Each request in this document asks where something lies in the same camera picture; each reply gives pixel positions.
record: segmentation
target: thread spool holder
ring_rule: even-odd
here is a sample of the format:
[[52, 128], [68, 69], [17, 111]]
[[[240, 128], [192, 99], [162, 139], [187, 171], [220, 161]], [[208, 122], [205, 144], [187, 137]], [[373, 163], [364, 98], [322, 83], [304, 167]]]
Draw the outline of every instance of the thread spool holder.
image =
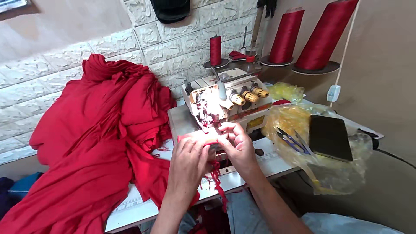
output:
[[321, 70], [307, 70], [307, 69], [296, 68], [295, 66], [293, 66], [292, 71], [298, 74], [302, 74], [302, 75], [323, 75], [323, 74], [335, 72], [336, 70], [339, 69], [339, 67], [340, 67], [340, 64], [338, 62], [329, 61], [327, 65], [324, 67], [324, 69], [321, 69]]
[[265, 66], [268, 66], [268, 67], [284, 67], [284, 66], [288, 66], [288, 65], [293, 63], [293, 57], [289, 62], [273, 63], [273, 62], [269, 62], [269, 56], [270, 55], [262, 57], [260, 59], [260, 63], [265, 65]]

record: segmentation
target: wooden handle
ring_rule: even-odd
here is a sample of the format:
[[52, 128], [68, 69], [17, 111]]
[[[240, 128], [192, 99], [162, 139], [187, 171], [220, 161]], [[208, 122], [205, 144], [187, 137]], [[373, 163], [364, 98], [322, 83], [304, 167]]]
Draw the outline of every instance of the wooden handle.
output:
[[263, 10], [264, 10], [264, 7], [257, 8], [256, 21], [254, 22], [253, 35], [251, 37], [251, 44], [250, 44], [251, 50], [253, 50], [253, 48], [256, 47], [256, 41], [257, 41], [257, 36], [259, 34], [261, 17], [263, 16]]

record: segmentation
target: black phone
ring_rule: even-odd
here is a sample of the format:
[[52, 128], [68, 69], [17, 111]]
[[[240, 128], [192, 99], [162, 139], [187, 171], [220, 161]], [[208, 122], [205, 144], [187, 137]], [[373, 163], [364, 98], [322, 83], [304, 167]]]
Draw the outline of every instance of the black phone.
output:
[[311, 115], [309, 147], [315, 154], [343, 162], [352, 162], [347, 128], [343, 119]]

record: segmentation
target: yellow plastic bag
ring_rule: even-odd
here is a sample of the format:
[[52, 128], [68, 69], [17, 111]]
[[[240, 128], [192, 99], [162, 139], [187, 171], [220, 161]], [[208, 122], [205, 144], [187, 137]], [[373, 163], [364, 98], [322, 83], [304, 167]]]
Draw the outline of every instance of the yellow plastic bag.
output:
[[286, 99], [295, 104], [302, 101], [303, 92], [305, 91], [304, 87], [298, 87], [296, 85], [290, 85], [283, 82], [277, 82], [275, 85], [267, 88], [273, 99]]
[[296, 130], [307, 143], [309, 141], [310, 115], [334, 117], [336, 114], [327, 106], [289, 104], [273, 106], [262, 133], [275, 144], [277, 153], [289, 164], [302, 168], [313, 182], [315, 194], [351, 194], [365, 184], [365, 161], [372, 151], [371, 137], [347, 126], [352, 162], [341, 162], [321, 155], [308, 155], [295, 151], [277, 134], [281, 128], [295, 140]]

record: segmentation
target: red thread spool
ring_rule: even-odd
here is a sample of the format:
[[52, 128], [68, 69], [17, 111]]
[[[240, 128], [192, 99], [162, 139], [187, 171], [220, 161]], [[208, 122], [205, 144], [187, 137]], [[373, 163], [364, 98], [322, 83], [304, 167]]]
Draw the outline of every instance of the red thread spool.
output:
[[221, 64], [221, 36], [215, 35], [210, 39], [210, 62], [211, 66]]
[[279, 29], [270, 51], [269, 62], [287, 63], [292, 60], [293, 50], [295, 49], [297, 35], [305, 10], [289, 11], [282, 15]]
[[357, 3], [358, 0], [339, 0], [327, 5], [295, 63], [296, 68], [305, 70], [325, 68]]

